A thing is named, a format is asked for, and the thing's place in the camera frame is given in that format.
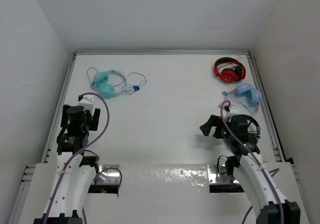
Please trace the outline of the teal cat-ear headphones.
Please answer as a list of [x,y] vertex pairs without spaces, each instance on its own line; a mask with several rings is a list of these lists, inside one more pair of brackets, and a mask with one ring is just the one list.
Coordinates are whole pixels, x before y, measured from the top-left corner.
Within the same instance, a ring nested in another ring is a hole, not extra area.
[[[122,79],[122,88],[119,89],[118,91],[116,91],[116,87],[120,85],[119,84],[112,85],[110,83],[111,76],[118,76]],[[97,72],[93,76],[93,81],[91,83],[91,86],[98,92],[98,94],[103,99],[111,99],[111,98],[115,98],[123,95],[126,90],[126,87],[125,87],[126,84],[127,84],[126,76],[121,72],[112,69],[105,72]]]

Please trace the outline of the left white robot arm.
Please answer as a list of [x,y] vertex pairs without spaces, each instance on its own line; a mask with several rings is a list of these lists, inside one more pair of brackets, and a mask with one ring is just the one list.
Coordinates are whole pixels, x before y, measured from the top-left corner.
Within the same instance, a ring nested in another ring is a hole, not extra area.
[[83,224],[86,194],[97,173],[98,158],[84,155],[89,132],[99,125],[100,109],[64,105],[56,155],[56,170],[48,203],[35,224]]

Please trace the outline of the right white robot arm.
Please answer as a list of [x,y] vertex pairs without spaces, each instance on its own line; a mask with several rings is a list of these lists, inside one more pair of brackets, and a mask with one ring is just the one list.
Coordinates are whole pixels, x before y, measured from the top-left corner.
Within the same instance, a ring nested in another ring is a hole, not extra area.
[[263,164],[258,141],[261,128],[258,122],[245,114],[222,117],[211,115],[200,126],[204,136],[215,128],[214,137],[230,145],[232,156],[225,162],[228,176],[234,177],[247,195],[257,224],[298,224],[301,210],[279,190]]

